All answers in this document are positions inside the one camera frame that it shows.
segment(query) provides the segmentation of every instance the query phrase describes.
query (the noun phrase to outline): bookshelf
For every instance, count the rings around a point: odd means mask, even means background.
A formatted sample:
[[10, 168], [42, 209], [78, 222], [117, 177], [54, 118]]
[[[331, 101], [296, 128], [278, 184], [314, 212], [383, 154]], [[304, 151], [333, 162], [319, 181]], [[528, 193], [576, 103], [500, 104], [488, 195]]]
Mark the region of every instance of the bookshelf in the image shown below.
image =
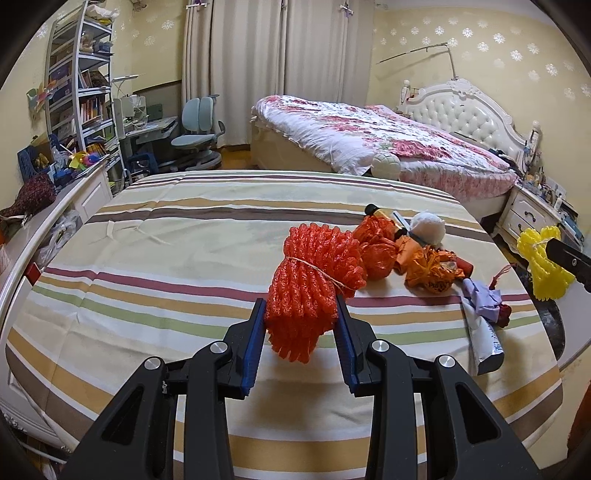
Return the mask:
[[85, 0], [51, 27], [45, 79], [56, 80], [57, 87], [46, 101], [47, 131], [64, 145], [72, 142], [72, 151], [85, 151], [95, 139], [105, 139], [107, 171], [121, 166], [118, 192], [124, 187], [125, 164], [113, 121], [112, 54], [92, 48], [96, 42], [111, 40], [112, 26], [86, 16], [91, 3]]

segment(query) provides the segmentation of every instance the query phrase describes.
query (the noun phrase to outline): silver screw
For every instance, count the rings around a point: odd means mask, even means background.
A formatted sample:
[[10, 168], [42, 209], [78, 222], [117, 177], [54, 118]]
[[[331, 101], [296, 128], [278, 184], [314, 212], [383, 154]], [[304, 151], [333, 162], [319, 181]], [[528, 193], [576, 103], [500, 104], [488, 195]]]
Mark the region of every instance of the silver screw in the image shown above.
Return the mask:
[[439, 357], [439, 363], [442, 364], [445, 368], [451, 368], [456, 364], [456, 361], [453, 359], [452, 356], [449, 355], [442, 355]]
[[209, 346], [209, 349], [212, 351], [212, 353], [224, 353], [226, 350], [228, 350], [228, 345], [224, 342], [213, 342]]
[[144, 367], [146, 367], [146, 369], [148, 370], [156, 370], [160, 366], [160, 363], [162, 363], [160, 361], [160, 358], [156, 358], [153, 356], [152, 358], [148, 358], [144, 362]]
[[386, 340], [375, 340], [372, 342], [371, 348], [373, 348], [376, 352], [386, 352], [390, 346]]

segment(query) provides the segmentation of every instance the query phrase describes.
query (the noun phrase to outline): book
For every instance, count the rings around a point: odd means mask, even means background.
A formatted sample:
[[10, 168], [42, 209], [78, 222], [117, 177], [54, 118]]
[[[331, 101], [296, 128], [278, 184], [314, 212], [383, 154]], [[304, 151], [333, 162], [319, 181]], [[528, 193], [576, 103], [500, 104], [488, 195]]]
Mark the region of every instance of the book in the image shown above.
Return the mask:
[[98, 70], [89, 70], [88, 74], [89, 74], [90, 83], [92, 85], [92, 88], [100, 88], [100, 87], [108, 87], [109, 86], [109, 82], [107, 82], [107, 79]]

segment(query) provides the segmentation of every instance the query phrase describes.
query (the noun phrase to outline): striped bedsheet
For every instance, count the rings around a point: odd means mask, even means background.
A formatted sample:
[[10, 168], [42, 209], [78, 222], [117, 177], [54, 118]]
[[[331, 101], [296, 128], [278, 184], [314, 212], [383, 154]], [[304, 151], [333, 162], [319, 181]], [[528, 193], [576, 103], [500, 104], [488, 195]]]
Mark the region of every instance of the striped bedsheet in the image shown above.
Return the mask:
[[[506, 260], [479, 224], [438, 190], [337, 174], [269, 171], [175, 173], [135, 183], [102, 208], [45, 270], [9, 333], [6, 354], [30, 401], [71, 449], [138, 365], [192, 356], [228, 326], [249, 317], [283, 258], [291, 226], [327, 223], [354, 229], [366, 204], [406, 217], [422, 210], [447, 223], [443, 241], [490, 281]], [[549, 427], [562, 402], [556, 360], [517, 276], [499, 281], [513, 308], [499, 332], [499, 371], [476, 382], [524, 445]], [[409, 291], [396, 274], [348, 301], [352, 315], [407, 354], [453, 355], [470, 371], [459, 290]], [[426, 451], [416, 398], [418, 458]], [[335, 342], [322, 336], [307, 365], [265, 345], [245, 401], [227, 402], [238, 478], [362, 478], [372, 399], [343, 383]], [[175, 433], [177, 477], [183, 460], [184, 399]]]

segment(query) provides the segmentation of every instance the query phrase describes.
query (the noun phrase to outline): cable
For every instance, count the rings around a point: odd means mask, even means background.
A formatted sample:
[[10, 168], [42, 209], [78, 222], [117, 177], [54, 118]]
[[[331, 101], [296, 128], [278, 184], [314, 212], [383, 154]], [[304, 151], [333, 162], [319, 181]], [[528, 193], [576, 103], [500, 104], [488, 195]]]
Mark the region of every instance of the cable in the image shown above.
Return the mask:
[[31, 452], [36, 453], [37, 455], [40, 455], [43, 458], [46, 458], [48, 460], [51, 460], [52, 462], [60, 463], [61, 465], [65, 465], [66, 464], [66, 461], [65, 460], [62, 460], [61, 458], [58, 458], [58, 457], [51, 456], [48, 453], [42, 452], [41, 450], [37, 450], [36, 448], [33, 448], [30, 445], [27, 445], [25, 442], [22, 442], [22, 441], [19, 440], [18, 443], [20, 443], [21, 446], [24, 447], [24, 448], [26, 448], [27, 450], [30, 450]]

